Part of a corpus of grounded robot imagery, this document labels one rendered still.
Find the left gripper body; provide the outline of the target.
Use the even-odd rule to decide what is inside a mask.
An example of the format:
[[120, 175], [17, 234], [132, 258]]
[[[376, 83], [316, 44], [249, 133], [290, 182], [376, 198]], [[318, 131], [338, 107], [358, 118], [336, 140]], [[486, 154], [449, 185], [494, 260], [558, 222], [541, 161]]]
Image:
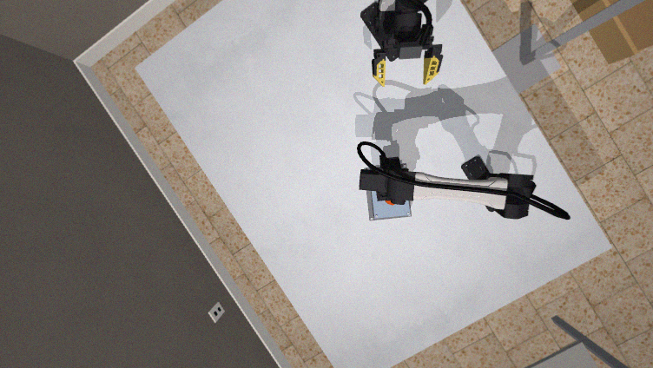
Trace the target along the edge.
[[378, 201], [381, 201], [381, 200], [389, 201], [389, 200], [390, 200], [390, 198], [387, 198], [387, 197], [386, 197], [386, 193], [385, 193], [385, 192], [378, 192], [378, 191], [376, 191], [376, 194], [377, 194], [377, 200], [378, 200]]

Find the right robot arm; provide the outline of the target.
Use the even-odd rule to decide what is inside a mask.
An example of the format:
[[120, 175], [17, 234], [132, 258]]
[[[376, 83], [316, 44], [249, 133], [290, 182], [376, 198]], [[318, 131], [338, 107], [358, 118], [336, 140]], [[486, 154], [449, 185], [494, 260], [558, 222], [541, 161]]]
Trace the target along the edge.
[[[393, 39], [394, 37], [394, 17], [401, 14], [418, 13], [420, 10], [416, 8], [416, 6], [407, 0], [380, 0], [379, 4], [375, 2], [363, 10], [360, 13], [360, 17], [379, 46], [383, 49], [382, 41]], [[432, 32], [433, 26], [430, 28], [422, 24], [422, 28], [418, 34], [397, 35], [397, 51], [385, 51], [386, 57], [390, 62], [393, 62], [397, 58], [420, 58], [422, 49], [430, 48], [430, 36], [432, 36]]]

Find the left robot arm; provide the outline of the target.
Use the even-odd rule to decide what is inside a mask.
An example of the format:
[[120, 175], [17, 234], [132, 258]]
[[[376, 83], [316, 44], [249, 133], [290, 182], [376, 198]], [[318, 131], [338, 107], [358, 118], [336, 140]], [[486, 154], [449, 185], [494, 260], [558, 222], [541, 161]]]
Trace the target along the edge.
[[518, 220], [528, 216], [530, 204], [506, 195], [509, 191], [530, 199], [534, 175], [491, 174], [479, 156], [461, 166], [468, 180], [410, 172], [408, 168], [401, 168], [399, 157], [387, 158], [384, 154], [379, 156], [379, 160], [383, 171], [418, 183], [407, 184], [373, 170], [361, 169], [359, 190], [385, 192], [392, 204], [405, 205], [406, 200], [460, 200], [485, 205], [488, 211], [495, 211], [506, 219]]

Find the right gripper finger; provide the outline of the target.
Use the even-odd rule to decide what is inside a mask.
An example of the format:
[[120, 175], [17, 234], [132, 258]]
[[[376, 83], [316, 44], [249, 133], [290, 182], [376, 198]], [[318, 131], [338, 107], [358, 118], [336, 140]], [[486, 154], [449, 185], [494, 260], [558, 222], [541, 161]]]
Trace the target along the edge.
[[[435, 77], [437, 73], [437, 68], [439, 65], [439, 60], [437, 57], [433, 56], [433, 58], [424, 58], [424, 78], [423, 78], [423, 84], [427, 84], [433, 77]], [[430, 73], [430, 75], [429, 75]]]
[[[381, 63], [383, 63], [383, 64], [381, 64]], [[379, 65], [381, 66], [381, 68], [379, 68]], [[381, 69], [381, 72], [379, 72], [379, 69]], [[381, 75], [381, 74], [382, 74], [382, 75]], [[381, 78], [379, 78], [379, 75], [381, 75]], [[376, 79], [376, 80], [377, 80], [377, 81], [378, 81], [378, 82], [379, 82], [383, 87], [385, 87], [385, 76], [386, 76], [386, 61], [384, 61], [384, 59], [383, 59], [383, 61], [380, 61], [380, 62], [377, 64], [377, 75], [376, 75], [376, 76], [373, 75], [373, 77], [374, 77], [374, 78], [375, 78], [375, 79]]]

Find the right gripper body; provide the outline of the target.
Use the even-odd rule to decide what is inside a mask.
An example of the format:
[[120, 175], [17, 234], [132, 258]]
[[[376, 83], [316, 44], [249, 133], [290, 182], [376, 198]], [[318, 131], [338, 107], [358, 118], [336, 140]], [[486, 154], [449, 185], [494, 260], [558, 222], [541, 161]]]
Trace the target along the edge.
[[[397, 42], [398, 42], [397, 35], [418, 34], [418, 32], [421, 29], [421, 20], [422, 20], [422, 13], [407, 13], [407, 14], [401, 14], [395, 16], [394, 38], [382, 41], [383, 49], [373, 50], [373, 56], [374, 56], [374, 59], [372, 59], [373, 75], [375, 76], [377, 75], [377, 64], [380, 61], [383, 61], [383, 59], [384, 61], [386, 60], [385, 51], [397, 50]], [[433, 40], [434, 40], [434, 36], [430, 36], [430, 48], [428, 50], [425, 50], [424, 58], [433, 58], [433, 56], [437, 57], [437, 59], [439, 60], [439, 65], [437, 68], [437, 73], [438, 73], [443, 60], [443, 55], [440, 55], [442, 52], [443, 44], [432, 44]]]

